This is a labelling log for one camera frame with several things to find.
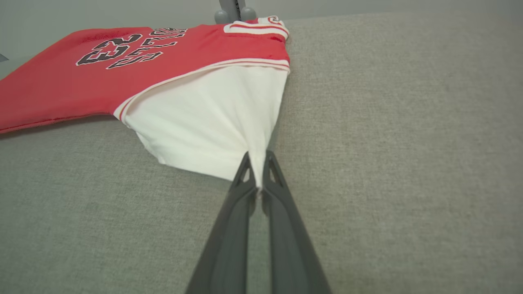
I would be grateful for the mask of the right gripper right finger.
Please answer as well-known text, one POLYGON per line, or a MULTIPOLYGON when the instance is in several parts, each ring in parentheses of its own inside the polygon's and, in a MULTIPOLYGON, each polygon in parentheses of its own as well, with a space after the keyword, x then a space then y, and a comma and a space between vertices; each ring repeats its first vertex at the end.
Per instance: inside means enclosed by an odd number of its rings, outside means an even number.
POLYGON ((269 221, 270 277, 273 294, 330 294, 331 287, 299 215, 281 167, 266 152, 261 189, 269 221))

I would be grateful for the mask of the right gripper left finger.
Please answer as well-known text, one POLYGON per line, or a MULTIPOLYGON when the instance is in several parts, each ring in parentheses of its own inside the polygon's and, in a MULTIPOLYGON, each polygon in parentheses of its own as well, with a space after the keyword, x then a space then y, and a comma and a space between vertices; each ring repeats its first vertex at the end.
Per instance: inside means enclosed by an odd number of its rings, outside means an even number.
POLYGON ((245 153, 204 246, 187 294, 245 294, 251 203, 257 193, 245 153))

